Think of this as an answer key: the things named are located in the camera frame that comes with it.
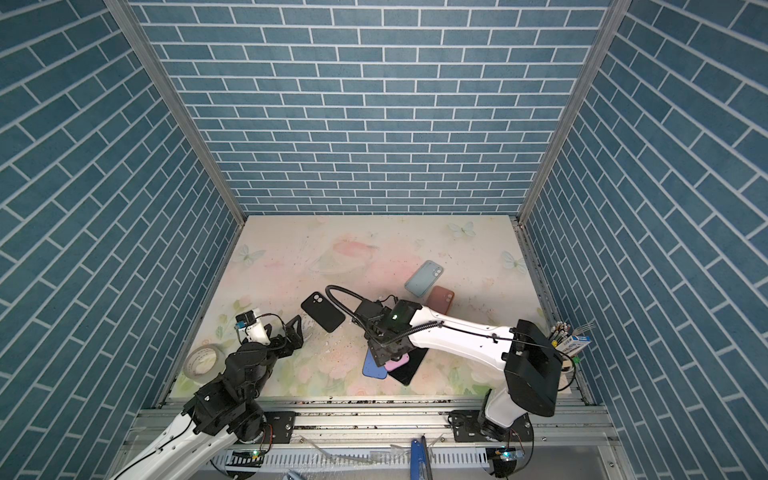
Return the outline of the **dusty pink phone case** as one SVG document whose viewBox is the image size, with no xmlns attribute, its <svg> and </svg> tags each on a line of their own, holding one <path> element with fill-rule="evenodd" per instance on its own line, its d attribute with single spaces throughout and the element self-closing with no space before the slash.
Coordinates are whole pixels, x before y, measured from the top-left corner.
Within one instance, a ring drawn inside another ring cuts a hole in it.
<svg viewBox="0 0 768 480">
<path fill-rule="evenodd" d="M 455 298 L 455 293 L 445 287 L 435 285 L 429 293 L 425 305 L 441 315 L 447 315 Z"/>
</svg>

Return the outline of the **white tape roll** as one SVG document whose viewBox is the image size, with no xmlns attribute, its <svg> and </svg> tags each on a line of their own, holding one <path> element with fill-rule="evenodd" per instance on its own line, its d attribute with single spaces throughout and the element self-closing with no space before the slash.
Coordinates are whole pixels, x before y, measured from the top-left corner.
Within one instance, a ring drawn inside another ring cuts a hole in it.
<svg viewBox="0 0 768 480">
<path fill-rule="evenodd" d="M 223 353 L 216 345 L 202 345 L 191 351 L 184 361 L 183 374 L 190 380 L 206 384 L 215 379 L 224 365 Z"/>
</svg>

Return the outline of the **black phone case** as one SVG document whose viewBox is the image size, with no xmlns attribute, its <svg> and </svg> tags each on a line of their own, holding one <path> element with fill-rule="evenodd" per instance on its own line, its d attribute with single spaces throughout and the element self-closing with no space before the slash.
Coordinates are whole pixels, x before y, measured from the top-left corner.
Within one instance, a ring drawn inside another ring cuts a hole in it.
<svg viewBox="0 0 768 480">
<path fill-rule="evenodd" d="M 345 314 L 318 291 L 310 294 L 301 303 L 301 308 L 327 333 L 334 332 L 345 321 Z"/>
</svg>

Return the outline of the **black smartphone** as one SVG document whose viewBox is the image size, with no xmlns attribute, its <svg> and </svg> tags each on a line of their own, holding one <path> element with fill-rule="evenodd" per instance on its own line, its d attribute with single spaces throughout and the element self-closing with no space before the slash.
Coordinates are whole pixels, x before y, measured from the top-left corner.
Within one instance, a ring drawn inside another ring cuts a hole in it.
<svg viewBox="0 0 768 480">
<path fill-rule="evenodd" d="M 394 370 L 388 372 L 388 375 L 402 385 L 409 386 L 427 352 L 427 348 L 416 348 L 412 350 L 408 353 L 408 361 L 404 362 L 402 359 L 400 364 Z"/>
</svg>

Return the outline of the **sage green phone case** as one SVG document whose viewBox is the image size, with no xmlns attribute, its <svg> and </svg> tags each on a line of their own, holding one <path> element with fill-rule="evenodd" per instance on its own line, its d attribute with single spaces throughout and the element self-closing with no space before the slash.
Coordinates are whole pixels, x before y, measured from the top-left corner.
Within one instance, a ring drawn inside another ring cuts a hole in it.
<svg viewBox="0 0 768 480">
<path fill-rule="evenodd" d="M 440 278 L 444 268 L 432 260 L 425 261 L 405 282 L 405 289 L 416 297 L 423 297 Z"/>
</svg>

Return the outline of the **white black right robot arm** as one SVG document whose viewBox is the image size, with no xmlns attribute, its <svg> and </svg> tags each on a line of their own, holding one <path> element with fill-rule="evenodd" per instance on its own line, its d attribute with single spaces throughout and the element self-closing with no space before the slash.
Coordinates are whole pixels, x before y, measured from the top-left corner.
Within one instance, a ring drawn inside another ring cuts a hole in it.
<svg viewBox="0 0 768 480">
<path fill-rule="evenodd" d="M 487 394 L 477 416 L 480 431 L 490 439 L 507 439 L 515 423 L 531 415 L 555 414 L 563 355 L 530 321 L 520 319 L 513 327 L 481 325 L 407 300 L 393 307 L 364 300 L 352 318 L 380 366 L 429 349 L 483 364 L 502 376 L 504 383 Z"/>
</svg>

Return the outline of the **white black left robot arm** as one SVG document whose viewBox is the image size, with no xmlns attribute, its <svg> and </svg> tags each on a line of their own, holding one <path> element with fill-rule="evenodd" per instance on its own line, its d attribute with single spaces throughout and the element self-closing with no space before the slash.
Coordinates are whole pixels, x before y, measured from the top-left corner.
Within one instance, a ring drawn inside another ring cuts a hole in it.
<svg viewBox="0 0 768 480">
<path fill-rule="evenodd" d="M 179 415 L 126 466 L 115 479 L 189 479 L 221 452 L 236 443 L 267 453 L 287 442 L 270 423 L 257 398 L 276 362 L 303 347 L 299 315 L 282 325 L 276 335 L 251 312 L 236 317 L 246 335 L 225 359 L 225 370 L 185 403 Z"/>
</svg>

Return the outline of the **blue handled tool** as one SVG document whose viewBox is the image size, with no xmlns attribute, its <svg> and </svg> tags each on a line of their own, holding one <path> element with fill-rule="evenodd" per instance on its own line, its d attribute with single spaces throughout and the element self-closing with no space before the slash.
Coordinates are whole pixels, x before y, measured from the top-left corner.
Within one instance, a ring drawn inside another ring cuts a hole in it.
<svg viewBox="0 0 768 480">
<path fill-rule="evenodd" d="M 433 479 L 429 449 L 424 436 L 411 442 L 409 475 L 411 480 Z"/>
</svg>

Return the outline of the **aluminium frame post left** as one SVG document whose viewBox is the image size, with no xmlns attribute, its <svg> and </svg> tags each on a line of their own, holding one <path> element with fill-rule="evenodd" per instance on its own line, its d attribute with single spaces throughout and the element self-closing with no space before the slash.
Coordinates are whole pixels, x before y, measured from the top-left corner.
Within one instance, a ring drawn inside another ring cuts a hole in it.
<svg viewBox="0 0 768 480">
<path fill-rule="evenodd" d="M 153 48 L 149 37 L 140 25 L 129 2 L 124 0 L 105 0 L 104 4 L 133 49 L 141 65 L 146 70 L 152 84 L 155 86 L 161 99 L 169 109 L 169 112 L 176 120 L 178 127 L 185 139 L 189 142 L 192 150 L 195 152 L 200 164 L 208 173 L 216 190 L 228 207 L 236 223 L 240 227 L 243 227 L 246 221 L 246 214 L 224 178 L 221 169 L 217 165 L 209 147 L 195 125 L 180 94 Z"/>
</svg>

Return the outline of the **blue white box in cup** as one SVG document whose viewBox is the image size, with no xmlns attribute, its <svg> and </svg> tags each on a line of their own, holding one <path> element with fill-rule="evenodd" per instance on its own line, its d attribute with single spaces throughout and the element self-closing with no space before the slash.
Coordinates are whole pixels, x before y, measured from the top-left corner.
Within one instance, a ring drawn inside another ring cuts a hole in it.
<svg viewBox="0 0 768 480">
<path fill-rule="evenodd" d="M 556 349 L 568 356 L 575 356 L 591 343 L 591 337 L 586 335 L 571 335 L 560 342 Z"/>
</svg>

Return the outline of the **blue smartphone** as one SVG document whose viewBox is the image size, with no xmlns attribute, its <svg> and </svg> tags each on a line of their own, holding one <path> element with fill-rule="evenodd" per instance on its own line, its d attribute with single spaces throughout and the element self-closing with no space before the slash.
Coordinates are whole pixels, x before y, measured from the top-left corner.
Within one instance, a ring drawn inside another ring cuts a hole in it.
<svg viewBox="0 0 768 480">
<path fill-rule="evenodd" d="M 372 352 L 368 350 L 362 367 L 362 375 L 367 378 L 383 380 L 388 376 L 388 371 L 384 366 L 376 364 Z"/>
</svg>

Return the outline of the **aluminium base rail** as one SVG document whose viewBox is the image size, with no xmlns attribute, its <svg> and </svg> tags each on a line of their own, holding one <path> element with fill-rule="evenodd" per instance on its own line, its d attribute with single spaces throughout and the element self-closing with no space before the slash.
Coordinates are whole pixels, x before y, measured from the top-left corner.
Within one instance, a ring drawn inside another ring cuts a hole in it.
<svg viewBox="0 0 768 480">
<path fill-rule="evenodd" d="M 268 401 L 270 423 L 290 439 L 267 453 L 236 443 L 198 473 L 253 479 L 320 472 L 401 470 L 408 477 L 410 447 L 426 438 L 432 473 L 440 469 L 499 471 L 504 477 L 629 479 L 633 473 L 605 408 L 566 401 L 552 417 L 531 415 L 502 441 L 482 434 L 477 399 Z M 110 477 L 154 441 L 178 414 L 140 415 Z"/>
</svg>

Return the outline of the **aluminium frame post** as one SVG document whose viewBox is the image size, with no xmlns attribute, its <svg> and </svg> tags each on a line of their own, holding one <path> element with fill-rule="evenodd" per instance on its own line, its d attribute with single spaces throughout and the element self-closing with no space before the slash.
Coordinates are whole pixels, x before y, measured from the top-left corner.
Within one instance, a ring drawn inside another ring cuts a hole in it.
<svg viewBox="0 0 768 480">
<path fill-rule="evenodd" d="M 589 89 L 596 78 L 600 66 L 607 55 L 608 49 L 616 36 L 618 28 L 630 5 L 630 0 L 616 0 L 610 3 L 600 28 L 598 29 L 593 46 L 586 56 L 583 68 L 574 83 L 573 91 L 563 109 L 557 128 L 542 156 L 542 161 L 520 208 L 517 217 L 517 221 L 520 225 L 525 225 L 531 218 L 536 202 L 542 194 L 545 184 L 557 163 L 558 156 L 562 151 L 568 134 L 575 123 L 576 117 L 589 93 Z"/>
<path fill-rule="evenodd" d="M 240 227 L 243 227 L 246 221 L 246 214 L 224 178 L 221 169 L 217 165 L 209 147 L 195 125 L 180 94 L 153 48 L 149 37 L 140 25 L 129 2 L 124 0 L 105 0 L 104 4 L 133 49 L 141 65 L 146 70 L 152 84 L 155 86 L 161 99 L 169 109 L 169 112 L 176 120 L 178 127 L 185 139 L 189 142 L 192 150 L 195 152 L 200 164 L 208 173 L 216 190 L 228 207 L 236 223 Z"/>
</svg>

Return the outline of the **aluminium frame post right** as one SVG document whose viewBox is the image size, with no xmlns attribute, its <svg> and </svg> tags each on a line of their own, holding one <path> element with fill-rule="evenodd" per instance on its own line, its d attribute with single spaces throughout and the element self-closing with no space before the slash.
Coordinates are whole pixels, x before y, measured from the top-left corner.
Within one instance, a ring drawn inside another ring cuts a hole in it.
<svg viewBox="0 0 768 480">
<path fill-rule="evenodd" d="M 557 128 L 542 156 L 542 161 L 520 208 L 517 217 L 517 221 L 520 225 L 525 225 L 531 218 L 536 202 L 542 194 L 545 184 L 557 163 L 558 156 L 562 151 L 568 134 L 575 123 L 576 117 L 589 93 L 589 89 L 596 78 L 600 66 L 607 55 L 608 49 L 616 36 L 618 28 L 630 5 L 630 0 L 616 0 L 610 3 L 600 28 L 598 29 L 593 46 L 586 56 L 583 68 L 574 83 L 573 91 L 563 109 Z"/>
</svg>

